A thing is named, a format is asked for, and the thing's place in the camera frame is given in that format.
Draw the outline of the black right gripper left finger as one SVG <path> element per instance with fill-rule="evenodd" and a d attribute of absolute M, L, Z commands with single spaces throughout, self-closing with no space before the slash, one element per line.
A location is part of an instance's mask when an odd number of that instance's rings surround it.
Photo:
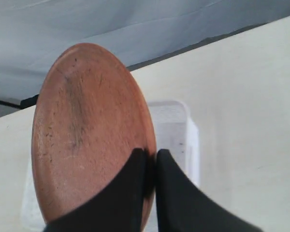
<path fill-rule="evenodd" d="M 95 197 L 49 222 L 46 232 L 139 232 L 142 229 L 146 153 L 136 148 Z"/>

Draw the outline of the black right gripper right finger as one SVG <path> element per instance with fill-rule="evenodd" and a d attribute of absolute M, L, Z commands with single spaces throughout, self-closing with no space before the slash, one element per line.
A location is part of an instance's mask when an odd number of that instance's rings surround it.
<path fill-rule="evenodd" d="M 259 232 L 201 192 L 167 149 L 156 159 L 156 209 L 160 232 Z"/>

